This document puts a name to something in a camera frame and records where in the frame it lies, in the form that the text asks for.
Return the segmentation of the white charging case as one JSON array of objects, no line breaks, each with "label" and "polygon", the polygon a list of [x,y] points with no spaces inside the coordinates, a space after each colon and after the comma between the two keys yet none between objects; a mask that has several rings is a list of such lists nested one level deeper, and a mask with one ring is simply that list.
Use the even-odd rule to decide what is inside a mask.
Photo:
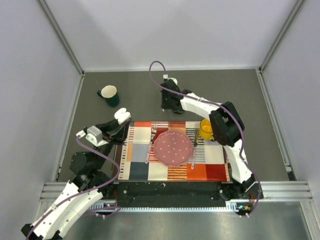
[{"label": "white charging case", "polygon": [[129,111],[127,111],[127,109],[125,107],[120,108],[114,114],[114,118],[117,120],[119,125],[124,123],[130,117],[131,117],[131,113]]}]

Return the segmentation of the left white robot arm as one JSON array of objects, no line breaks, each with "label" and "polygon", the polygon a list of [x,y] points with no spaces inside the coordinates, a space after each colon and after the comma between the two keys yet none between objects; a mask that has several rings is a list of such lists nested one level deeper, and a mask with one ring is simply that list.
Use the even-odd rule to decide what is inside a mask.
[{"label": "left white robot arm", "polygon": [[46,212],[21,231],[27,240],[61,240],[71,226],[89,208],[114,191],[112,183],[121,168],[108,155],[115,145],[127,139],[132,118],[118,117],[107,123],[85,127],[76,134],[76,142],[85,151],[76,152],[71,159],[73,176]]}]

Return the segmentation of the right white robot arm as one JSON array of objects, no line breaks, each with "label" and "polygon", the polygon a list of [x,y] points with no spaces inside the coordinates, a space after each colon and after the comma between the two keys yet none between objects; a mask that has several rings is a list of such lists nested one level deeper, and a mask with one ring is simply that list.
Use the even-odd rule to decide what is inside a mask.
[{"label": "right white robot arm", "polygon": [[247,197],[256,179],[248,167],[244,150],[245,126],[233,103],[213,103],[190,90],[181,91],[178,81],[166,74],[160,87],[162,110],[171,110],[175,114],[187,111],[209,121],[213,139],[226,151],[231,166],[233,192],[239,198]]}]

